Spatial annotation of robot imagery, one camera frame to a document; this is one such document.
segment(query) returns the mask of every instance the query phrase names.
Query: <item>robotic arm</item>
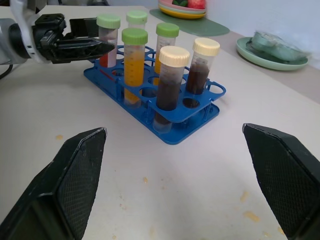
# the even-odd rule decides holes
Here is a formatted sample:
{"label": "robotic arm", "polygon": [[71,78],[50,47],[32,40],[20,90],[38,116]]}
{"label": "robotic arm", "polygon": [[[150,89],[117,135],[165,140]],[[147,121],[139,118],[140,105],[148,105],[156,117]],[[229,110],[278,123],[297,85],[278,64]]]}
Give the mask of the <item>robotic arm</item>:
{"label": "robotic arm", "polygon": [[62,64],[92,60],[115,48],[97,39],[95,18],[71,19],[71,32],[63,35],[65,16],[60,13],[39,15],[46,0],[11,0],[10,8],[17,23],[0,18],[0,65],[37,63]]}

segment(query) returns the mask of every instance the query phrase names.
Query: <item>table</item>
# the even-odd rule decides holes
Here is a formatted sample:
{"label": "table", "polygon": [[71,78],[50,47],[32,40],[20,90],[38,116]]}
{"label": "table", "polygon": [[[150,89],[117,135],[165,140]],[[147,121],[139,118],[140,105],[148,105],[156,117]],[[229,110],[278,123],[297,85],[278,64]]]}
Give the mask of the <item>table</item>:
{"label": "table", "polygon": [[[114,13],[123,29],[126,12],[133,9],[145,10],[47,6],[43,13],[67,18]],[[1,7],[0,16],[12,15]],[[159,22],[150,15],[146,25],[152,48]],[[192,51],[195,38],[181,32],[176,44]],[[28,60],[0,81],[0,221],[66,139],[107,127],[84,240],[286,239],[258,186],[242,125],[290,133],[320,159],[317,102],[222,50],[209,76],[227,89],[216,102],[220,115],[172,146],[88,81],[83,70],[90,66],[88,61],[53,65]],[[247,211],[260,221],[244,217]]]}

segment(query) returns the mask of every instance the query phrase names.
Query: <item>dark brown liquid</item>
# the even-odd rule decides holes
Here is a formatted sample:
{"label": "dark brown liquid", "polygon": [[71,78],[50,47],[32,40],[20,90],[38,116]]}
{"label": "dark brown liquid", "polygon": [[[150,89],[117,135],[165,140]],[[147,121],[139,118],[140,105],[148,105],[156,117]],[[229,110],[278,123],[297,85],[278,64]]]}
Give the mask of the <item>dark brown liquid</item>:
{"label": "dark brown liquid", "polygon": [[[170,82],[163,82],[160,78],[158,92],[156,95],[156,106],[165,111],[176,109],[180,92],[180,85],[181,82],[174,82],[171,84]],[[170,121],[165,119],[159,113],[155,114],[154,120],[162,125],[167,125],[170,123]]]}
{"label": "dark brown liquid", "polygon": [[202,94],[209,75],[205,64],[192,64],[185,89],[191,94]]}

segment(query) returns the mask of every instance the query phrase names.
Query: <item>test tube rack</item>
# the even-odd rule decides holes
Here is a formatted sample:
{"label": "test tube rack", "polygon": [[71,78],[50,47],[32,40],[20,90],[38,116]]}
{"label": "test tube rack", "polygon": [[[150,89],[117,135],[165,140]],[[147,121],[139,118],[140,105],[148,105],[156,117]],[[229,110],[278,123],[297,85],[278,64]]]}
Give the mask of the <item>test tube rack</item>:
{"label": "test tube rack", "polygon": [[[135,117],[140,123],[146,126],[151,132],[159,137],[166,144],[176,145],[200,129],[210,120],[219,114],[219,108],[212,102],[226,93],[225,87],[217,82],[207,80],[203,94],[194,95],[186,91],[186,80],[188,73],[183,75],[180,86],[180,94],[175,110],[164,111],[156,105],[158,86],[153,85],[154,78],[159,75],[155,73],[154,64],[156,52],[145,47],[144,80],[141,86],[132,87],[125,84],[124,59],[117,59],[116,66],[100,66],[99,60],[94,60],[94,66],[84,71],[84,76],[93,82],[98,88],[123,107],[128,113]],[[124,55],[124,46],[119,45],[117,54]],[[217,86],[221,93],[210,91],[211,86]],[[124,89],[128,89],[141,99],[141,107],[131,108],[124,103]],[[172,129],[168,133],[159,133],[153,128],[155,112],[158,112],[168,121],[172,122]]]}

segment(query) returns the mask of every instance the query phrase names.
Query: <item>stain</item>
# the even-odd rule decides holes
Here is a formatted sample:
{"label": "stain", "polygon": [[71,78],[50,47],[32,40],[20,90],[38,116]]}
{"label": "stain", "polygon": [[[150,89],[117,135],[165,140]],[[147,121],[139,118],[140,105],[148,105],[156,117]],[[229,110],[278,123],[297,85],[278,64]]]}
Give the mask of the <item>stain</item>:
{"label": "stain", "polygon": [[280,226],[278,226],[278,232],[281,233],[282,235],[285,235],[284,231],[282,230],[282,228]]}
{"label": "stain", "polygon": [[248,197],[249,197],[249,193],[247,191],[244,191],[242,196],[240,197],[240,201],[244,203]]}
{"label": "stain", "polygon": [[265,236],[267,238],[271,237],[271,235],[269,233],[267,233],[266,231],[263,231],[262,234],[263,234],[263,236]]}
{"label": "stain", "polygon": [[154,239],[156,236],[156,229],[154,226],[151,226],[150,229],[149,229],[149,237],[151,239]]}
{"label": "stain", "polygon": [[62,140],[64,139],[64,136],[62,136],[61,134],[55,136],[55,140]]}
{"label": "stain", "polygon": [[255,215],[252,211],[246,211],[243,213],[243,216],[246,218],[251,219],[253,222],[258,223],[260,222],[260,218]]}

